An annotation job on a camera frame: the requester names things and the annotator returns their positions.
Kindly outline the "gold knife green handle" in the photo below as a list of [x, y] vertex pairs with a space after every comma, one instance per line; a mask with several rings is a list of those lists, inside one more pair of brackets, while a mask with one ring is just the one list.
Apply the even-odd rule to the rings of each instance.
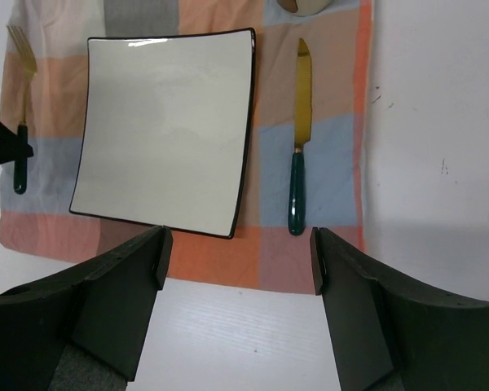
[[312, 60], [303, 38], [298, 39], [296, 96], [294, 113], [294, 147], [289, 185], [289, 233], [299, 236], [305, 230], [306, 179], [304, 146], [311, 140], [312, 129]]

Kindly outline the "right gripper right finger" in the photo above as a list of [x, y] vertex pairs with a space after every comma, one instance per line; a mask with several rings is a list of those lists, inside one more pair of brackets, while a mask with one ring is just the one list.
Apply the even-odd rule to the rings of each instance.
[[310, 241], [342, 389], [489, 390], [489, 301], [414, 279], [326, 228]]

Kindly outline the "square white plate black rim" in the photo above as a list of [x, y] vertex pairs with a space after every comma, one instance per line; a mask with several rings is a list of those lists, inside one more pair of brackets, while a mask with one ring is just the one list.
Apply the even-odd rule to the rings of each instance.
[[73, 214], [230, 239], [253, 117], [251, 28], [90, 37]]

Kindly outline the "beige metal cup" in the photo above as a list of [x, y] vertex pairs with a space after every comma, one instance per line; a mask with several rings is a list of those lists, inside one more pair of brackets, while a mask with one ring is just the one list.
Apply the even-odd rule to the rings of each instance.
[[277, 4], [297, 17], [316, 15], [333, 4], [333, 0], [277, 0]]

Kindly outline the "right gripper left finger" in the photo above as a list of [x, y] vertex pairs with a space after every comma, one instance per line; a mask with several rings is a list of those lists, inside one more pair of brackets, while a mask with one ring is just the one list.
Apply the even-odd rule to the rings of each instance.
[[0, 294], [0, 390], [124, 390], [134, 381], [173, 236], [155, 226]]

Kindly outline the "gold fork green handle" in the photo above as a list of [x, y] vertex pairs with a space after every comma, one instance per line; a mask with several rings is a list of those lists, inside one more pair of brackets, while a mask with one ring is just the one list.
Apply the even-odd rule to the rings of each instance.
[[[17, 53], [20, 56], [20, 62], [23, 67], [24, 84], [22, 89], [22, 111], [19, 124], [17, 126], [17, 136], [20, 141], [27, 147], [29, 138], [29, 128], [27, 125], [27, 102], [29, 98], [29, 88], [33, 78], [37, 74], [37, 63], [33, 53], [33, 49], [28, 38], [24, 34], [24, 30], [20, 26], [8, 25], [7, 32], [9, 33]], [[28, 158], [22, 157], [15, 160], [13, 188], [18, 195], [23, 195], [27, 190], [28, 184]]]

